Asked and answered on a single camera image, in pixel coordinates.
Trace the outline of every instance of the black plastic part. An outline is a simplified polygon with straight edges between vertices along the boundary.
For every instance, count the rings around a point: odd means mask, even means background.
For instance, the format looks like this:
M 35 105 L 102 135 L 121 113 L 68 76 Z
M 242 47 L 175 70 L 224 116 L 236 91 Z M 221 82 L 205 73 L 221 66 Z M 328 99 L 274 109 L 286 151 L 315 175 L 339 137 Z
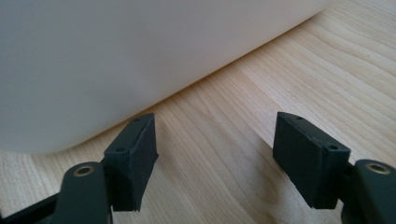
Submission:
M 307 204 L 334 209 L 337 175 L 347 168 L 350 149 L 301 117 L 278 112 L 274 159 Z
M 31 224 L 40 222 L 42 219 L 52 215 L 53 211 L 55 210 L 57 198 L 58 194 L 54 194 L 43 201 L 32 204 L 29 207 L 26 207 L 23 210 L 4 218 L 3 222 L 0 223 Z
M 364 214 L 360 209 L 344 204 L 341 212 L 341 220 L 343 224 L 367 224 Z
M 105 170 L 100 162 L 84 162 L 64 174 L 53 224 L 112 223 Z
M 352 164 L 348 164 L 344 172 L 339 173 L 336 179 L 336 192 L 338 198 L 347 204 L 351 210 L 361 210 L 358 198 L 356 196 L 356 190 L 353 185 L 353 174 L 355 173 L 355 167 Z
M 396 170 L 379 161 L 355 163 L 353 184 L 369 224 L 396 222 Z
M 106 173 L 113 182 L 113 211 L 140 210 L 157 158 L 154 114 L 129 122 L 105 151 Z

